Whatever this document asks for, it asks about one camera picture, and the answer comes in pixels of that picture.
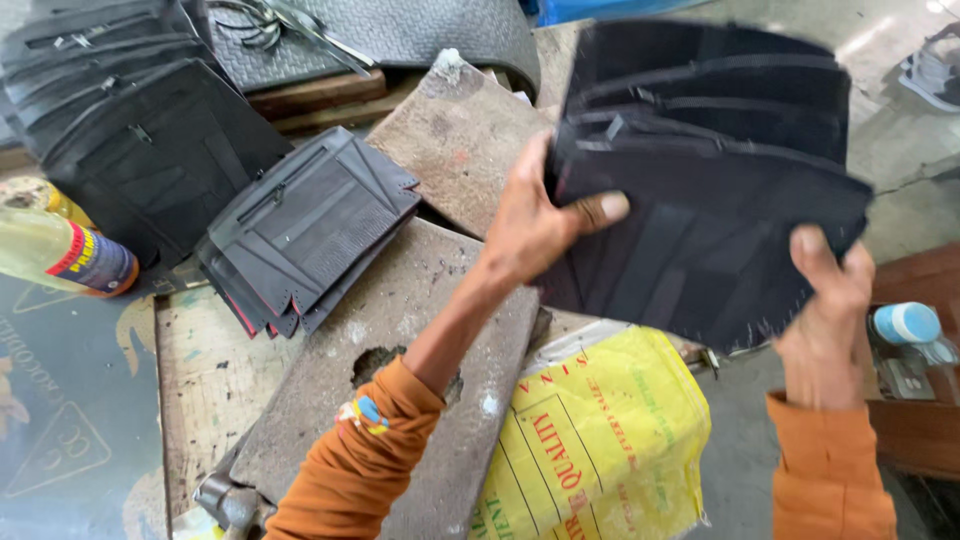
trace bottle label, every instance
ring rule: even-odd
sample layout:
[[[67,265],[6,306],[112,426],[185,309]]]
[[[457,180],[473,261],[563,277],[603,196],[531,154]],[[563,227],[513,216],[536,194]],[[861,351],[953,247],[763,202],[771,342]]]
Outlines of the bottle label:
[[[135,258],[127,248],[91,233],[70,222],[73,241],[66,255],[47,274],[110,293],[127,281],[133,273]]]

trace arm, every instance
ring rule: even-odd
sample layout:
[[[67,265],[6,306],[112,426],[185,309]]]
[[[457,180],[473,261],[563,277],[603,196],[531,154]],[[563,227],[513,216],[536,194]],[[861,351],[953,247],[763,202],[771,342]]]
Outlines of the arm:
[[[864,321],[873,260],[857,243],[840,267],[809,226],[794,231],[790,252],[816,295],[774,343],[786,382],[767,396],[781,448],[774,538],[896,538],[859,367],[870,361]]]
[[[521,152],[480,258],[446,307],[405,356],[357,390],[357,400],[341,409],[333,430],[314,443],[267,522],[268,539],[374,538],[391,503],[409,485],[445,407],[440,396],[487,319],[577,236],[627,214],[622,193],[554,208],[543,188],[549,137],[549,132],[535,136]],[[389,421],[385,430],[378,418]]]

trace orange sleeve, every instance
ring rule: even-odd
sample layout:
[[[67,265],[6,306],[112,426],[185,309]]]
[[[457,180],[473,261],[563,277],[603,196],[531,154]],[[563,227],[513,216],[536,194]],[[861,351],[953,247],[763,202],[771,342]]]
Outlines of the orange sleeve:
[[[410,472],[446,405],[410,373],[399,356],[357,390],[358,400],[364,396],[389,426],[382,430],[361,414],[357,416],[360,427],[351,418],[341,419],[321,436],[300,465],[276,515],[267,521],[267,539],[374,538],[379,534],[391,503],[410,484]]]
[[[777,425],[780,467],[774,474],[777,540],[895,539],[897,515],[876,467],[876,434],[867,407],[819,411],[767,395]]]

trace yellow bottle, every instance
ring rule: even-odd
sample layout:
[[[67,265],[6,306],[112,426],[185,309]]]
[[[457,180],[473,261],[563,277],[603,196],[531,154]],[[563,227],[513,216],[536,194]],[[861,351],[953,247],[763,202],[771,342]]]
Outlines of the yellow bottle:
[[[113,296],[140,272],[127,248],[57,214],[0,207],[0,272],[61,290]]]
[[[0,201],[11,209],[37,209],[53,212],[81,227],[97,228],[84,209],[77,206],[50,182],[36,176],[18,176],[0,183]]]

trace shoe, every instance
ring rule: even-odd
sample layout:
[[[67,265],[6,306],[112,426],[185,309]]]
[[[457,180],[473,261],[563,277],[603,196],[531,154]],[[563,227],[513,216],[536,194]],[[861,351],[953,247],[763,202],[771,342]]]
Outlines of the shoe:
[[[899,81],[933,107],[960,112],[960,81],[956,76],[950,75],[947,79],[924,76],[922,71],[911,68],[900,75]]]

